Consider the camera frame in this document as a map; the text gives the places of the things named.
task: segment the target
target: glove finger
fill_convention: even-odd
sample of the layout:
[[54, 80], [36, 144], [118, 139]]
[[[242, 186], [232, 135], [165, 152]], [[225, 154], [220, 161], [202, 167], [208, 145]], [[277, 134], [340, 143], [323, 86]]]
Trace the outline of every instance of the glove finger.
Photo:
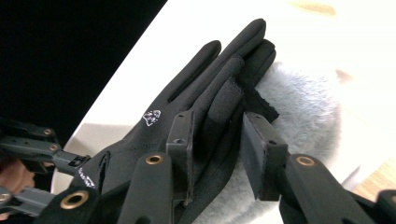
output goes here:
[[241, 58], [233, 56], [220, 70], [219, 74], [206, 90], [193, 102], [191, 109], [194, 111], [194, 129], [198, 127], [198, 124], [203, 122], [209, 107], [212, 105], [213, 99], [215, 99], [227, 79], [236, 76], [241, 71], [243, 64], [244, 62]]
[[276, 56], [275, 45], [268, 40], [262, 43], [246, 57], [245, 67], [237, 77], [237, 83], [245, 92], [244, 108], [246, 111], [263, 115], [269, 122], [279, 114], [262, 99], [255, 87], [265, 75]]
[[255, 49], [264, 38], [265, 21], [258, 19], [251, 22], [239, 35], [227, 46], [227, 48], [219, 55], [216, 60], [210, 64], [206, 70], [191, 83], [178, 97], [182, 104], [186, 107], [192, 105], [193, 102], [202, 94], [221, 68], [228, 62], [233, 54], [245, 57], [249, 52]]
[[222, 136], [210, 162], [195, 183], [195, 197], [192, 203], [187, 208], [177, 207], [183, 211], [182, 216], [175, 216], [177, 223], [192, 223], [229, 181], [238, 157], [242, 112], [241, 105], [233, 112], [227, 132]]
[[196, 137], [197, 145], [194, 150], [194, 181], [206, 167], [215, 148], [219, 144], [226, 130], [230, 125], [230, 118], [235, 109], [240, 105], [244, 93], [234, 83], [233, 78], [229, 78], [219, 90], [210, 106], [202, 127]]
[[218, 40], [205, 44], [163, 89], [153, 103], [172, 102], [216, 59], [220, 51], [221, 44]]
[[264, 39], [260, 45], [244, 58], [245, 67], [237, 77], [243, 88], [254, 88], [262, 79], [276, 56], [275, 45]]

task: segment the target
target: rivet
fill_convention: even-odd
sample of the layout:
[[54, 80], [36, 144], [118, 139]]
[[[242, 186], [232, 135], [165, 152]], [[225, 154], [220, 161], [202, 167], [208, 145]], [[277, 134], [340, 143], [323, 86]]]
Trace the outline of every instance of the rivet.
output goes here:
[[0, 194], [0, 202], [6, 201], [11, 197], [9, 194]]
[[296, 160], [297, 160], [297, 162], [299, 162], [301, 165], [304, 165], [304, 166], [313, 166], [313, 165], [315, 165], [315, 162], [309, 157], [301, 156], [301, 157], [297, 157]]
[[52, 131], [50, 129], [46, 129], [46, 130], [44, 130], [44, 134], [50, 135], [50, 134], [52, 134]]
[[49, 147], [50, 150], [55, 151], [56, 149], [58, 149], [58, 147], [56, 145], [51, 145]]

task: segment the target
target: black glove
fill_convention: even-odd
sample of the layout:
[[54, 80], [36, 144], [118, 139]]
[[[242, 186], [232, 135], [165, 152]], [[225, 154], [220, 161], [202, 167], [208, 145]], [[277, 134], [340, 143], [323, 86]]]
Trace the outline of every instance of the black glove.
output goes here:
[[[219, 194], [233, 171], [243, 111], [243, 91], [235, 78], [248, 73], [243, 70], [244, 59], [269, 65], [274, 60], [275, 46], [263, 40], [264, 33], [265, 21], [255, 20], [220, 56], [219, 41], [206, 44], [122, 140], [99, 152], [78, 171], [72, 186], [93, 187], [102, 194], [120, 190], [120, 186], [127, 188], [138, 159], [149, 152], [164, 152], [164, 140], [175, 115], [192, 110], [194, 201], [187, 208], [179, 206], [175, 214], [180, 223], [192, 222]], [[258, 81], [266, 69], [258, 66], [257, 70], [262, 71], [256, 74]], [[241, 86], [250, 88], [246, 83]]]

